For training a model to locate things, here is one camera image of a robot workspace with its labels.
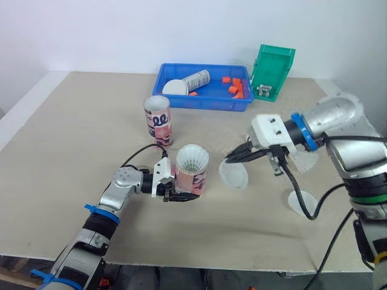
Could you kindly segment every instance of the table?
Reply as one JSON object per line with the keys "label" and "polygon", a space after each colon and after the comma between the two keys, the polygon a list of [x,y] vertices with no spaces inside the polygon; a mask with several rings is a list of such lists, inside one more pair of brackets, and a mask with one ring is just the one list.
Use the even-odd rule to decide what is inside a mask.
{"label": "table", "polygon": [[[155,75],[71,72],[51,92],[0,152],[1,254],[55,259],[80,229],[112,174],[140,147],[152,142],[143,116]],[[281,114],[312,107],[325,93],[312,79],[288,79],[274,103],[256,101],[245,112],[172,109],[174,143],[169,155],[196,143],[210,153],[207,190],[188,203],[163,203],[136,195],[111,241],[106,260],[121,264],[315,271],[350,209],[340,189],[316,221],[287,205],[286,176],[274,177],[267,159],[246,164],[249,186],[227,188],[219,163],[244,141],[256,114]],[[133,160],[152,167],[157,149]],[[300,187],[320,198],[341,183],[327,157],[308,173],[291,166]],[[325,271],[367,271],[349,222]]]}

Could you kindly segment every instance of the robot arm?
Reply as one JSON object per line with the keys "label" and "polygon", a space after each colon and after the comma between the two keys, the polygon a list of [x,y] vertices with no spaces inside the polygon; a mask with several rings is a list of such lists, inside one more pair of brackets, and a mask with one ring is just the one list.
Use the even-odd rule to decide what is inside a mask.
{"label": "robot arm", "polygon": [[167,157],[155,165],[155,173],[121,167],[96,205],[86,205],[90,215],[72,241],[56,259],[49,274],[33,270],[41,276],[45,290],[97,289],[105,268],[106,254],[115,229],[120,223],[131,195],[152,193],[164,201],[185,202],[198,198],[191,193],[175,193],[174,174]]}
{"label": "robot arm", "polygon": [[[236,148],[226,162],[247,162],[267,155],[276,176],[288,170],[286,155],[296,163],[296,145],[302,144],[310,152],[326,145],[358,217],[354,229],[360,254],[375,263],[375,272],[383,271],[383,264],[386,270],[387,262],[380,263],[387,260],[386,139],[368,122],[356,97],[323,98],[304,116],[293,114],[286,122],[279,115],[258,115],[249,135],[250,141]],[[383,283],[385,278],[375,280],[375,289]]]}

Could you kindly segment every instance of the black cable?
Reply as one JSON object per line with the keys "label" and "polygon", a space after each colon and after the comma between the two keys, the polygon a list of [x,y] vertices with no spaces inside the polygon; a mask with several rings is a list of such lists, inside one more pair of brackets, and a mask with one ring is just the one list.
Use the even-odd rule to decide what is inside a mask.
{"label": "black cable", "polygon": [[364,264],[368,269],[370,269],[371,271],[375,270],[375,268],[372,267],[371,264],[369,264],[369,263],[367,262],[367,260],[366,260],[363,256],[362,256],[362,261],[363,261],[363,264]]}
{"label": "black cable", "polygon": [[[132,160],[134,157],[136,157],[139,153],[143,152],[145,149],[147,148],[150,148],[150,147],[159,147],[162,151],[163,151],[163,158],[164,157],[168,157],[168,152],[167,150],[165,150],[165,148],[163,146],[161,146],[160,144],[149,144],[147,146],[144,146],[142,147],[140,150],[136,151],[136,153],[134,153],[132,156],[130,156],[122,165],[121,167],[132,167],[136,170],[138,170],[138,168],[132,164],[128,164],[130,160]],[[108,186],[106,186],[105,190],[103,192],[106,191],[106,189],[108,189],[110,186],[110,182],[108,184]]]}
{"label": "black cable", "polygon": [[122,265],[120,265],[120,268],[119,268],[119,270],[117,272],[117,275],[115,276],[115,279],[112,282],[112,285],[114,285],[117,282],[117,280],[119,279],[120,274],[121,274],[121,269],[122,269]]}
{"label": "black cable", "polygon": [[128,164],[128,165],[125,165],[125,166],[122,166],[122,167],[132,167],[133,169],[136,169],[138,170],[138,168],[132,164]]}
{"label": "black cable", "polygon": [[353,213],[353,208],[351,208],[351,210],[346,214],[345,218],[343,219],[343,221],[341,222],[341,224],[339,225],[339,227],[337,228],[329,246],[328,246],[328,249],[324,255],[324,258],[322,259],[322,262],[320,264],[320,267],[319,269],[317,270],[317,272],[315,273],[315,275],[313,276],[313,278],[309,281],[308,285],[304,288],[304,290],[307,290],[310,288],[310,286],[314,283],[314,281],[317,280],[317,278],[320,276],[321,272],[322,272],[322,269],[324,268],[325,266],[325,263],[327,262],[328,260],[328,257],[332,251],[332,248],[333,248],[333,245],[335,243],[335,241],[337,240],[337,238],[339,237],[339,234],[341,232],[341,230],[343,229],[345,223],[347,222],[347,220],[350,218],[350,216],[352,215]]}
{"label": "black cable", "polygon": [[127,165],[127,163],[129,163],[130,160],[132,160],[135,156],[137,156],[137,154],[139,154],[140,152],[144,151],[145,149],[147,148],[150,148],[150,147],[159,147],[162,151],[163,151],[163,157],[167,157],[168,156],[168,153],[167,153],[167,150],[165,150],[165,148],[163,146],[161,146],[160,144],[149,144],[147,146],[144,146],[142,147],[140,150],[138,150],[137,152],[135,152],[132,156],[130,156],[122,165],[121,167],[124,167],[125,165]]}
{"label": "black cable", "polygon": [[328,136],[327,134],[321,135],[324,142],[331,140],[355,140],[355,141],[375,141],[375,142],[387,142],[387,138],[374,137],[374,136]]}
{"label": "black cable", "polygon": [[300,204],[300,207],[302,209],[302,212],[304,213],[304,215],[311,221],[314,221],[319,213],[320,213],[320,209],[321,209],[321,206],[322,204],[324,203],[324,201],[326,200],[326,198],[332,193],[334,192],[336,189],[339,189],[340,187],[343,187],[344,186],[344,183],[341,183],[341,184],[338,184],[338,185],[335,185],[334,187],[332,187],[331,189],[329,189],[320,199],[319,203],[317,204],[317,207],[313,213],[313,215],[311,215],[305,205],[305,202],[304,202],[304,199],[302,197],[302,193],[301,193],[301,190],[300,190],[300,187],[298,186],[298,183],[296,181],[296,178],[294,177],[294,175],[291,173],[291,171],[289,170],[289,168],[287,167],[286,164],[283,164],[281,165],[284,172],[286,173],[286,175],[289,177],[289,180],[291,182],[291,184],[293,185],[294,187],[294,190],[296,192],[296,196],[297,196],[297,199],[298,199],[298,203]]}

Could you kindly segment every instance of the white cap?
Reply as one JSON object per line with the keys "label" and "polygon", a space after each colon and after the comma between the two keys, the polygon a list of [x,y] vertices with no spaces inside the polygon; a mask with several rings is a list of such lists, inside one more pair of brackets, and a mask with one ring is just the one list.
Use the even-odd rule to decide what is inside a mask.
{"label": "white cap", "polygon": [[188,86],[184,80],[170,80],[164,85],[163,94],[188,95]]}
{"label": "white cap", "polygon": [[245,189],[249,184],[249,175],[242,163],[226,163],[219,165],[219,174],[223,182],[232,189]]}
{"label": "white cap", "polygon": [[[304,200],[304,203],[305,203],[307,210],[309,211],[309,213],[311,215],[313,215],[314,211],[316,210],[317,204],[318,204],[317,200],[309,192],[305,192],[303,190],[301,190],[301,195],[302,195],[302,199]],[[289,194],[288,204],[300,216],[305,216],[304,212],[301,209],[300,203],[298,202],[297,195],[296,195],[295,191],[292,191]]]}

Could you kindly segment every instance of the blue ring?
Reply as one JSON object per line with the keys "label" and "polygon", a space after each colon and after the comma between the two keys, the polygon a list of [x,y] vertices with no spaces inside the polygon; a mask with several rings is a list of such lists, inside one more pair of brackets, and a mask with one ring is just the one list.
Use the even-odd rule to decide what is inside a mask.
{"label": "blue ring", "polygon": [[102,210],[101,208],[97,208],[95,205],[86,204],[85,208],[87,208],[91,213],[98,213],[102,216],[106,216],[110,218],[112,221],[116,222],[117,225],[120,224],[120,219],[114,214],[108,212],[107,210]]}
{"label": "blue ring", "polygon": [[49,285],[52,282],[66,284],[70,287],[73,287],[75,290],[82,290],[83,289],[78,283],[76,283],[74,281],[71,281],[68,279],[63,279],[63,278],[55,278],[54,274],[46,274],[46,273],[43,273],[42,271],[38,271],[38,270],[31,270],[31,273],[43,278],[44,284],[42,286],[40,286],[38,289],[44,289],[47,285]]}
{"label": "blue ring", "polygon": [[300,129],[302,136],[304,136],[304,139],[308,144],[309,149],[311,151],[316,151],[319,148],[319,146],[313,140],[312,135],[310,135],[309,130],[307,129],[307,127],[304,124],[302,116],[298,113],[294,113],[291,115],[291,119],[293,120],[293,122],[296,123],[297,127]]}

